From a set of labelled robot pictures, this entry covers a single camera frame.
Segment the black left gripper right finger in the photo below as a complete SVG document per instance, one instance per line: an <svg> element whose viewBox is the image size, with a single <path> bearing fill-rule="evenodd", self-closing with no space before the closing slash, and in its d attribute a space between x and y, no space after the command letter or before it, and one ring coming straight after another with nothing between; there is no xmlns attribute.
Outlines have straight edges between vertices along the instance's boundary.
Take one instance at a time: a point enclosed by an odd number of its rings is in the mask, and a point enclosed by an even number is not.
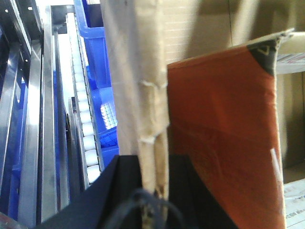
<svg viewBox="0 0 305 229"><path fill-rule="evenodd" d="M169 201L179 209L188 229L237 228L200 179L188 156L170 155L169 178Z"/></svg>

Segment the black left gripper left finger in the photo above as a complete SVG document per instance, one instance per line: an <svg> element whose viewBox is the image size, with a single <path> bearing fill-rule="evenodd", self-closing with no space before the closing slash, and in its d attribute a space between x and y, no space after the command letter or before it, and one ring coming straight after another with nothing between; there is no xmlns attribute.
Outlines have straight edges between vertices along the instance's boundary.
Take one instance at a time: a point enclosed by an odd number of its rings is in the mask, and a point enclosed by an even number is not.
<svg viewBox="0 0 305 229"><path fill-rule="evenodd" d="M134 190L142 187L135 155L115 156L98 179L38 229L100 229Z"/></svg>

